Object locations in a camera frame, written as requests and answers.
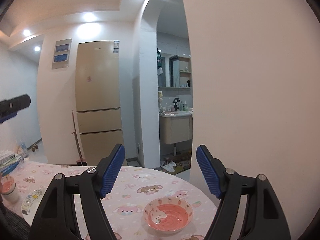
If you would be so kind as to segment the pink lidded cup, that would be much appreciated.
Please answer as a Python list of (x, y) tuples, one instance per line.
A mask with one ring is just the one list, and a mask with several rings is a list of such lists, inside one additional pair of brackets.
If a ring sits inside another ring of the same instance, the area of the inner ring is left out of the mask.
[(10, 175), (4, 176), (1, 179), (1, 183), (2, 183), (2, 197), (4, 197), (4, 199), (12, 204), (15, 204), (16, 202), (18, 202), (19, 198), (20, 198), (20, 194), (18, 191), (18, 187), (16, 182), (14, 181), (14, 178)]

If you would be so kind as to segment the grey electrical panel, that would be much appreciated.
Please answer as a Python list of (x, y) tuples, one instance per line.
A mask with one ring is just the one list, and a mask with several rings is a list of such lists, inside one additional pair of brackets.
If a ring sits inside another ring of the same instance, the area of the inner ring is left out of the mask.
[(56, 41), (52, 61), (52, 69), (67, 68), (71, 51), (72, 39)]

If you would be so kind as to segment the beige bathroom vanity cabinet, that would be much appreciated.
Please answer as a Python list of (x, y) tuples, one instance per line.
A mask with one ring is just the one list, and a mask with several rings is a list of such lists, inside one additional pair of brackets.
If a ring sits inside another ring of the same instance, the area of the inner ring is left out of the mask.
[(160, 142), (171, 145), (193, 138), (193, 116), (190, 112), (159, 114)]

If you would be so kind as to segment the white cartoon plate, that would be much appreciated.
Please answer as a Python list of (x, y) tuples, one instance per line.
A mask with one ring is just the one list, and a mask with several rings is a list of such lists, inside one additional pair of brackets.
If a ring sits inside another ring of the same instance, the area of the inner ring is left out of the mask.
[(23, 218), (28, 221), (32, 220), (40, 205), (40, 202), (46, 192), (46, 188), (40, 188), (29, 193), (22, 202), (21, 212)]

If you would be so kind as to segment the bathroom mirror cabinet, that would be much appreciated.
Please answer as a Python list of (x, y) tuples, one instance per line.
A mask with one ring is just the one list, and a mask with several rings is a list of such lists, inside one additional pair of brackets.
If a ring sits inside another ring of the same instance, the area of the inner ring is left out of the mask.
[(191, 85), (191, 59), (178, 55), (161, 54), (158, 87), (189, 89)]

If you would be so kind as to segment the beige three-door refrigerator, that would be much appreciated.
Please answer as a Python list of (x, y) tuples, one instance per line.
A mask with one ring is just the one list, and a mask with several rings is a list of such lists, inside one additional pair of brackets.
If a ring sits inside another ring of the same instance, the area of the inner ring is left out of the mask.
[(88, 165), (97, 165), (123, 143), (119, 92), (119, 41), (78, 45), (75, 68), (76, 119)]

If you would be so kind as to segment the pink cartoon tablecloth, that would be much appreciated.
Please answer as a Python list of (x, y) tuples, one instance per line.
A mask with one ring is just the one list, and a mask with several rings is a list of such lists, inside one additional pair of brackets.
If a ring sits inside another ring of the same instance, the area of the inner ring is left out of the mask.
[[(22, 215), (21, 205), (32, 191), (47, 188), (57, 173), (65, 176), (81, 174), (84, 166), (42, 164), (34, 161), (20, 163), (11, 172), (19, 201), (4, 205)], [(180, 232), (169, 235), (150, 228), (143, 211), (149, 202), (163, 197), (180, 198), (193, 208), (192, 221)], [(197, 187), (187, 181), (157, 170), (123, 166), (112, 192), (101, 201), (117, 239), (204, 239), (216, 213), (216, 206)]]

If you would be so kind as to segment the stack of books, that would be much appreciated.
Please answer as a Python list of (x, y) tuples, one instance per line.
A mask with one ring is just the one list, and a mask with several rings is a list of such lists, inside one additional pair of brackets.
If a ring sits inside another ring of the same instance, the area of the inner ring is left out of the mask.
[(22, 154), (14, 154), (12, 158), (6, 160), (4, 163), (1, 164), (1, 176), (9, 175), (22, 161), (24, 161)]

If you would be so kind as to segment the black faucet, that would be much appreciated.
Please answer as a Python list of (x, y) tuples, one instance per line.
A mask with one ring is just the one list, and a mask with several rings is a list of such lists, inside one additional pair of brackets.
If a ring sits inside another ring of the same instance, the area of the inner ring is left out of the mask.
[(179, 109), (180, 109), (180, 98), (174, 98), (172, 103), (174, 104), (174, 111), (175, 112), (179, 111)]

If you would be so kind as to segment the pink strawberry ceramic bowl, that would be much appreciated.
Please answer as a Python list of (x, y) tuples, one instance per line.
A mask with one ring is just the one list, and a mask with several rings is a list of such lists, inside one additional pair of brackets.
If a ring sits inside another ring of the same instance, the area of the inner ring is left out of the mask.
[(183, 199), (164, 197), (149, 202), (143, 211), (146, 224), (162, 233), (176, 233), (193, 220), (192, 206)]

